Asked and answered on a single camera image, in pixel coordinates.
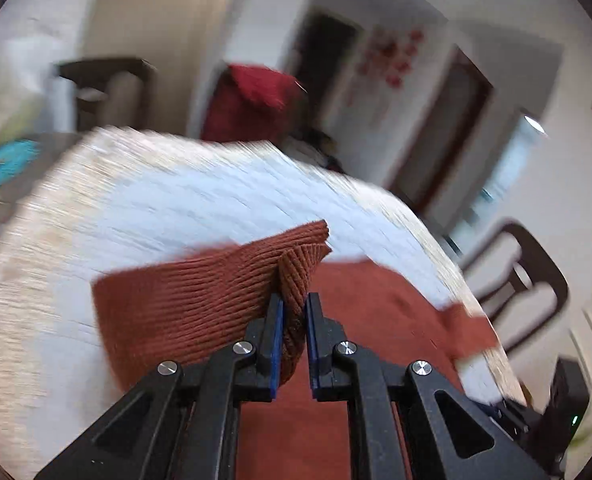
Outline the rust red knit sweater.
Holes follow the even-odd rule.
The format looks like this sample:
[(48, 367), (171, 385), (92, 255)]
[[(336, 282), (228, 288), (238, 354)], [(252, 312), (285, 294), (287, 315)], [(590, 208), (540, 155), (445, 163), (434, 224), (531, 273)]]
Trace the rust red knit sweater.
[(305, 299), (381, 359), (431, 362), (452, 382), (456, 362), (494, 348), (482, 315), (462, 304), (435, 308), (401, 274), (370, 259), (330, 259), (328, 226), (316, 221), (241, 246), (107, 274), (93, 283), (98, 329), (118, 384), (132, 387), (159, 362), (204, 361), (240, 340), (264, 316), (272, 295), (284, 302), (280, 392), (244, 408), (238, 478), (346, 479), (346, 408), (313, 400), (305, 357)]

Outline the dark wooden chair right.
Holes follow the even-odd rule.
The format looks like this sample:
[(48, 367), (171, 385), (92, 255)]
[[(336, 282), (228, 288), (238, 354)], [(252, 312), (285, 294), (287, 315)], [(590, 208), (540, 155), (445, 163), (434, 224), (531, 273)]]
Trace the dark wooden chair right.
[(504, 236), (512, 237), (520, 251), (511, 260), (502, 277), (492, 282), (476, 297), (491, 325), (495, 326), (510, 312), (512, 303), (519, 296), (533, 292), (539, 285), (548, 286), (554, 296), (550, 306), (544, 308), (540, 318), (526, 326), (511, 342), (503, 344), (505, 354), (510, 356), (523, 348), (564, 312), (569, 298), (569, 288), (565, 276), (546, 250), (531, 232), (516, 220), (508, 220), (497, 226), (490, 237), (474, 251), (474, 254), (460, 263), (462, 274), (466, 275), (477, 263), (480, 263), (492, 246)]

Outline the dark wooden chair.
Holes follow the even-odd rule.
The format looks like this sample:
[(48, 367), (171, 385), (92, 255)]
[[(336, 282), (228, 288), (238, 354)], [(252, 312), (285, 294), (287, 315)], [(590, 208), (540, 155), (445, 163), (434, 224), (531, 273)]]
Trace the dark wooden chair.
[(110, 100), (110, 85), (121, 75), (140, 81), (140, 90), (128, 126), (143, 129), (153, 101), (156, 68), (143, 58), (111, 56), (82, 58), (57, 65), (57, 76), (75, 85), (76, 130), (90, 131), (102, 125), (103, 108)]
[(526, 326), (511, 342), (503, 344), (505, 354), (510, 356), (523, 348), (564, 312), (569, 298), (569, 288), (565, 276), (546, 250), (531, 232), (516, 220), (508, 220), (497, 226), (490, 237), (474, 251), (474, 254), (460, 263), (462, 274), (466, 275), (477, 263), (480, 263), (492, 246), (504, 236), (512, 237), (520, 251), (511, 260), (502, 277), (492, 282), (476, 297), (491, 325), (495, 326), (510, 312), (512, 303), (519, 296), (533, 292), (539, 285), (548, 286), (554, 296), (550, 306), (544, 308), (540, 318)]

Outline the cream lace tablecloth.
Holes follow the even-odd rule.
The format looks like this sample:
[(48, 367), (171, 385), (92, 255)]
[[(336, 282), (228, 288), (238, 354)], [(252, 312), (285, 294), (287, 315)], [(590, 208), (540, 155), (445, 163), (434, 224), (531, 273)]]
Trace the cream lace tablecloth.
[(72, 240), (74, 223), (94, 209), (113, 180), (133, 170), (167, 169), (176, 162), (203, 167), (217, 160), (238, 162), (247, 154), (284, 155), (264, 143), (215, 146), (166, 134), (100, 129), (42, 174), (19, 203), (0, 238), (0, 463), (12, 477), (30, 479), (44, 466), (26, 417), (44, 396), (37, 339), (55, 321), (46, 302), (46, 278), (58, 252)]

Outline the teal cloth item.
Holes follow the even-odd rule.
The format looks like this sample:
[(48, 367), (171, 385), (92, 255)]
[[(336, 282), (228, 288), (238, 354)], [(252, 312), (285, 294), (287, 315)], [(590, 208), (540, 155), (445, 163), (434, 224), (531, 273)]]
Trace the teal cloth item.
[(40, 154), (34, 140), (16, 140), (0, 146), (0, 185), (18, 176)]

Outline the red checkered garment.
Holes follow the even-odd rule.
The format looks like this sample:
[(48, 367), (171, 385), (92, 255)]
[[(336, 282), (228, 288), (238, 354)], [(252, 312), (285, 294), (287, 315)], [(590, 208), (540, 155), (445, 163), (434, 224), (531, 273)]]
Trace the red checkered garment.
[(229, 64), (216, 83), (200, 140), (279, 144), (305, 95), (292, 75), (262, 65)]

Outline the dark brown door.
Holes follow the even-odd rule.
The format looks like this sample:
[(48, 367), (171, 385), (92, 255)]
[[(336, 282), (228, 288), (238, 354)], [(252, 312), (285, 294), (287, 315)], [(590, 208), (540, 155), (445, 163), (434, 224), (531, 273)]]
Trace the dark brown door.
[(389, 191), (420, 216), (425, 214), (474, 131), (494, 87), (461, 50), (418, 128)]

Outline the dark wooden chair left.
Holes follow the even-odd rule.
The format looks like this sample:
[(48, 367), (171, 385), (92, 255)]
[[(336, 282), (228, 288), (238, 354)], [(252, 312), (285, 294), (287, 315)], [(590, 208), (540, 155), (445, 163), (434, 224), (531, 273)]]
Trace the dark wooden chair left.
[(103, 108), (110, 100), (110, 85), (121, 75), (140, 81), (140, 90), (128, 126), (143, 129), (153, 101), (156, 68), (143, 58), (111, 56), (82, 58), (57, 65), (57, 76), (75, 85), (76, 130), (90, 131), (102, 125)]

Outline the red Chinese knot decoration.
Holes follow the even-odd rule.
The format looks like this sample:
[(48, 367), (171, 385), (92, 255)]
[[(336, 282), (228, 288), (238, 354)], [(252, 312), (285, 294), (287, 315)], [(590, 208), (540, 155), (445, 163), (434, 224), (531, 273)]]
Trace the red Chinese knot decoration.
[(398, 35), (376, 26), (354, 66), (354, 76), (345, 96), (346, 105), (354, 104), (359, 89), (368, 81), (382, 82), (392, 91), (401, 90), (404, 78), (413, 70), (414, 59), (420, 52), (424, 39), (425, 32), (422, 28), (415, 27)]

